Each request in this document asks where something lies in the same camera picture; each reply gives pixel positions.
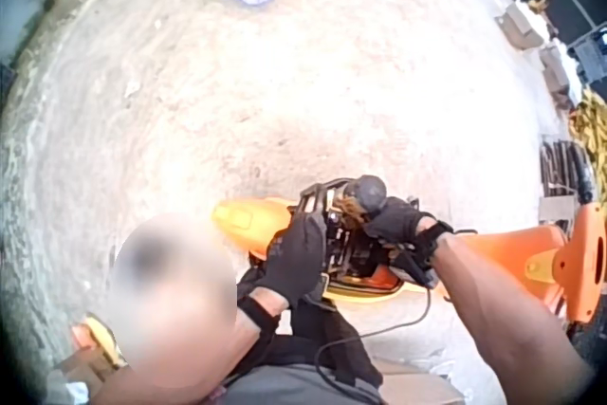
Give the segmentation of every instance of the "forearm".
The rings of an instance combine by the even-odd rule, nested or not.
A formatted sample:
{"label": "forearm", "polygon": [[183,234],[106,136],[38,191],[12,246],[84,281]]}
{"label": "forearm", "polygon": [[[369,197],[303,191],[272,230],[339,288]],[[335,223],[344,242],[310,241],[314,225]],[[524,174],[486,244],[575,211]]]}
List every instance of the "forearm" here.
{"label": "forearm", "polygon": [[[250,296],[271,315],[280,315],[288,307],[284,298],[264,288],[254,289]],[[259,340],[259,336],[259,327],[244,312],[238,310],[230,344],[226,346],[221,358],[217,359],[207,372],[200,373],[200,377],[203,379],[199,383],[181,389],[160,388],[144,381],[131,367],[127,366],[107,379],[91,403],[93,405],[199,403],[232,371],[254,343]],[[205,356],[205,354],[193,354],[193,356]]]}
{"label": "forearm", "polygon": [[510,403],[559,403],[590,376],[559,321],[461,239],[439,238],[432,266]]}

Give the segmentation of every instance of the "yellow bracket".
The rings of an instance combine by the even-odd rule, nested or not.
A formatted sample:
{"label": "yellow bracket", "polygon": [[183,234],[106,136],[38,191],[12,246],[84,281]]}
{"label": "yellow bracket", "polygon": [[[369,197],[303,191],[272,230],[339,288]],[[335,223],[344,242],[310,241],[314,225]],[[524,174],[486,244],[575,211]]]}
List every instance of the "yellow bracket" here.
{"label": "yellow bracket", "polygon": [[554,276],[552,275],[552,264],[554,255],[558,249],[552,249],[537,253],[527,258],[524,264],[524,276],[529,280],[543,282],[545,284],[555,284]]}

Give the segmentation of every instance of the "hand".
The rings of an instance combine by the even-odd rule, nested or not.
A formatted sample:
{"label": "hand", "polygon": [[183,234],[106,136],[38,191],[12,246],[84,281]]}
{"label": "hand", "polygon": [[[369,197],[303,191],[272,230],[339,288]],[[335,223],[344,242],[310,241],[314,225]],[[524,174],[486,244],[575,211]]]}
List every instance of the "hand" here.
{"label": "hand", "polygon": [[436,223],[427,212],[420,212],[400,198],[389,196],[378,215],[362,228],[370,237],[391,244],[411,243],[423,230]]}
{"label": "hand", "polygon": [[277,233],[267,249],[266,275],[257,286],[276,291],[297,306],[314,289],[322,272],[326,250],[326,226],[322,216],[296,213],[291,224]]}

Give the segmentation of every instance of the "black cable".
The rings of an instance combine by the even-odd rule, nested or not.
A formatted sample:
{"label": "black cable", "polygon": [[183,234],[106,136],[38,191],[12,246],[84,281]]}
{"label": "black cable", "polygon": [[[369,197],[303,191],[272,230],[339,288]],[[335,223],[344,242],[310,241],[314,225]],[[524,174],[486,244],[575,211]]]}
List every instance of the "black cable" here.
{"label": "black cable", "polygon": [[370,332],[370,333],[364,334],[362,336],[347,337],[345,339],[340,339],[338,341],[330,341],[329,343],[323,345],[321,348],[319,348],[319,351],[316,352],[316,356],[314,357],[314,368],[316,369],[316,372],[321,376],[322,380],[326,384],[331,386],[336,391],[344,394],[345,396],[349,396],[350,398],[353,398],[354,400],[360,401],[362,403],[370,403],[371,405],[385,404],[385,402],[383,400],[381,400],[381,399],[377,400],[375,397],[372,397],[371,395],[369,395],[367,393],[363,393],[362,391],[358,391],[358,392],[348,391],[348,390],[342,388],[341,386],[339,386],[339,384],[337,384],[337,382],[334,379],[330,378],[325,372],[322,371],[321,354],[326,349],[331,348],[332,346],[335,346],[335,345],[339,345],[341,343],[350,343],[352,341],[360,341],[360,340],[366,339],[368,337],[378,336],[378,335],[385,334],[390,331],[394,331],[395,329],[400,329],[401,327],[413,326],[415,324],[418,324],[419,322],[422,322],[428,316],[428,312],[430,312],[430,306],[432,304],[432,295],[430,294],[430,290],[428,288],[426,288],[426,297],[427,297],[427,300],[426,300],[426,308],[424,309],[424,313],[422,313],[422,315],[418,319],[416,319],[412,322],[403,322],[401,324],[396,324],[394,326],[386,327],[385,329],[380,329],[378,331]]}

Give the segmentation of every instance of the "glove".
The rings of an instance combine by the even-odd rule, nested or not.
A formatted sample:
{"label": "glove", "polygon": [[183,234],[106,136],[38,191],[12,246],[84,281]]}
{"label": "glove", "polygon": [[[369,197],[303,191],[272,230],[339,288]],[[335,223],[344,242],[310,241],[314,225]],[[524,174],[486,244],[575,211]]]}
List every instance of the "glove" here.
{"label": "glove", "polygon": [[296,213],[267,249],[266,275],[258,286],[272,289],[292,308],[319,281],[326,251],[326,225],[318,212]]}
{"label": "glove", "polygon": [[362,225],[362,228],[368,236],[390,244],[412,243],[417,225],[424,217],[434,218],[433,215],[418,211],[400,198],[389,196],[379,214]]}

